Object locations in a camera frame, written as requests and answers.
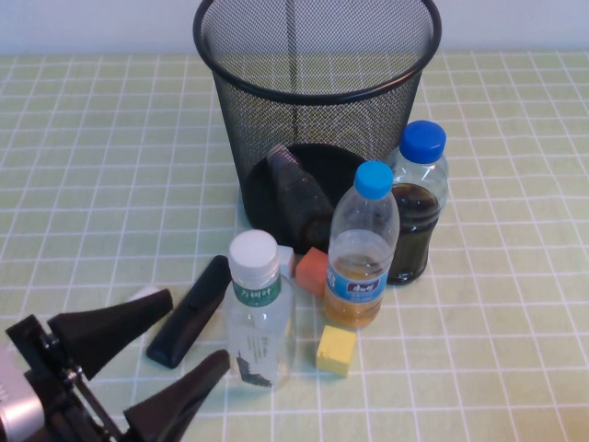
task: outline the water bottle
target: water bottle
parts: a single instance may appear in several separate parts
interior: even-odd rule
[[[295,291],[280,273],[276,240],[262,230],[237,235],[229,246],[232,283],[225,291],[225,330],[231,369],[246,384],[281,386],[295,359]]]
[[[294,240],[304,250],[327,251],[333,206],[313,176],[284,145],[276,145],[266,156],[276,198]]]
[[[445,132],[434,122],[407,125],[393,153],[393,195],[400,220],[395,257],[388,283],[405,285],[417,279],[427,265],[433,228],[448,194],[448,163],[444,157]]]
[[[398,237],[392,185],[389,166],[367,161],[333,214],[325,313],[340,325],[363,327],[380,310]]]

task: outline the white wall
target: white wall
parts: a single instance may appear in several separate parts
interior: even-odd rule
[[[199,1],[0,0],[0,53],[193,52]],[[589,0],[436,4],[445,49],[589,48]]]

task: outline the silver metal part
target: silver metal part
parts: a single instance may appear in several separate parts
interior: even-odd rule
[[[0,434],[4,430],[7,442],[23,442],[44,423],[39,397],[11,356],[0,351]]]

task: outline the table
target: table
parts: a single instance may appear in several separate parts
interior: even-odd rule
[[[587,52],[436,55],[411,114],[449,136],[426,273],[387,290],[347,379],[315,370],[325,322],[299,290],[292,379],[271,395],[225,378],[186,440],[589,440],[588,108]],[[3,329],[149,284],[178,300],[246,228],[198,57],[0,58]],[[142,356],[155,327],[91,389],[123,425],[225,346],[222,323],[220,310],[176,370]]]

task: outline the wire mesh trash can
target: wire mesh trash can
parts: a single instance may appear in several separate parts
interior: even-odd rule
[[[335,206],[386,160],[441,38],[431,0],[202,0],[194,42],[213,71],[246,213],[296,244],[265,161],[287,145]]]

